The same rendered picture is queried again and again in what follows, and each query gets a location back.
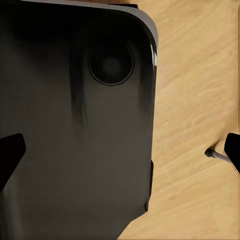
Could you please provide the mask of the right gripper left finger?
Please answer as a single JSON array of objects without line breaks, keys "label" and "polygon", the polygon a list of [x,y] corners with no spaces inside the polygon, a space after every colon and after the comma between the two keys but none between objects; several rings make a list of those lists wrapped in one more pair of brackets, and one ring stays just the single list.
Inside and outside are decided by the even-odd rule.
[{"label": "right gripper left finger", "polygon": [[0,139],[0,193],[26,152],[21,133]]}]

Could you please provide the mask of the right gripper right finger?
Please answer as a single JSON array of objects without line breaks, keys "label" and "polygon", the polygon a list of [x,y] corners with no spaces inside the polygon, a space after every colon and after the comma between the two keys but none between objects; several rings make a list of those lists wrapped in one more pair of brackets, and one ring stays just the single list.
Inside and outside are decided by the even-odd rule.
[{"label": "right gripper right finger", "polygon": [[240,173],[240,135],[229,133],[227,135],[224,151]]}]

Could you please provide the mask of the camera tripod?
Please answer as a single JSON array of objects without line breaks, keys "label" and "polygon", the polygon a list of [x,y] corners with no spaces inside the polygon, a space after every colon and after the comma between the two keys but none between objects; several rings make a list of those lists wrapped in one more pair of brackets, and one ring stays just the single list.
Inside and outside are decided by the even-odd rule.
[{"label": "camera tripod", "polygon": [[210,149],[210,148],[208,148],[208,149],[205,151],[205,155],[206,155],[207,157],[219,158],[219,159],[221,159],[221,160],[223,160],[223,161],[227,161],[227,162],[229,162],[229,163],[231,163],[231,164],[233,163],[233,162],[229,159],[228,156],[221,155],[221,154],[217,153],[216,151],[214,151],[213,149]]}]

